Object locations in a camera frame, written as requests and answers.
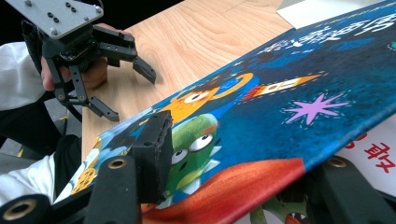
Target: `robotic arm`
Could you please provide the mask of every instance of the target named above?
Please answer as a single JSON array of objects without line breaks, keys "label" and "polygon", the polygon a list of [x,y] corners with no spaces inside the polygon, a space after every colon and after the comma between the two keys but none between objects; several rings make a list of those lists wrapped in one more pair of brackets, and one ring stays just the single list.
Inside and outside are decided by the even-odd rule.
[{"label": "robotic arm", "polygon": [[[107,57],[111,66],[120,67],[120,60],[134,63],[134,70],[154,84],[155,71],[137,56],[132,36],[92,25],[103,16],[101,7],[73,0],[6,1],[37,26],[43,41],[42,56],[53,76],[55,97],[62,105],[87,106],[99,117],[120,120],[102,101],[88,98],[81,79],[81,73],[100,57]],[[76,95],[69,94],[61,65],[70,69]]]}]

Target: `silver metal plate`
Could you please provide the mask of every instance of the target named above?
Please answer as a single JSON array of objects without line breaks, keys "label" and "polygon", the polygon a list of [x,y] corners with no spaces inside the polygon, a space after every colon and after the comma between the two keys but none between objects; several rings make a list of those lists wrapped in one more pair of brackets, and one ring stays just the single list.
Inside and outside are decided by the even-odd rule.
[{"label": "silver metal plate", "polygon": [[6,0],[53,39],[59,39],[104,15],[101,7],[74,0]]}]

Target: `wooden surface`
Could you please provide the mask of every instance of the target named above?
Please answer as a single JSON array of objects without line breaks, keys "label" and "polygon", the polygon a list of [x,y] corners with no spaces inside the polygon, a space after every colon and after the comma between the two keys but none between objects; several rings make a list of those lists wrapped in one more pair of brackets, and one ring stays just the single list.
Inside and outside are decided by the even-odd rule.
[{"label": "wooden surface", "polygon": [[[155,85],[131,63],[109,67],[108,81],[89,91],[120,122],[221,68],[291,28],[276,14],[281,0],[185,0],[128,28],[137,52],[157,73]],[[83,108],[82,158],[100,133],[120,122]]]}]

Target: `star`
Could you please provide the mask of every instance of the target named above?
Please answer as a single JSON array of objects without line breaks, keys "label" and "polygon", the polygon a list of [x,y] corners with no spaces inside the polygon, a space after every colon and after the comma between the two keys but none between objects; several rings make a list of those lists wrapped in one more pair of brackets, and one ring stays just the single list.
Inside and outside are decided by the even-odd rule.
[{"label": "star", "polygon": [[331,111],[327,110],[326,108],[332,108],[332,107],[337,107],[337,106],[342,106],[342,105],[348,105],[349,103],[339,103],[339,104],[332,104],[331,102],[340,98],[342,94],[334,96],[333,98],[330,98],[328,100],[322,101],[324,98],[324,93],[322,93],[314,103],[303,103],[303,102],[293,102],[294,104],[300,106],[300,108],[292,108],[292,109],[285,109],[284,111],[286,112],[295,112],[295,115],[288,119],[286,123],[291,123],[302,116],[306,115],[306,125],[309,125],[312,123],[312,121],[315,119],[316,116],[318,116],[320,113],[321,114],[326,114],[326,115],[331,115],[331,116],[337,116],[338,114]]}]

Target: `white sleeve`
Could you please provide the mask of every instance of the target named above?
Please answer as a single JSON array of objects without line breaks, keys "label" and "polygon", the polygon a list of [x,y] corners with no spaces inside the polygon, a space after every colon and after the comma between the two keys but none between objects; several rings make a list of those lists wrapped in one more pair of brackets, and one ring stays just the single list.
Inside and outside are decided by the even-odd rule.
[{"label": "white sleeve", "polygon": [[44,92],[25,42],[0,46],[0,110],[34,103]]},{"label": "white sleeve", "polygon": [[54,200],[55,163],[53,154],[25,169],[0,175],[0,206],[28,194],[44,194]]}]

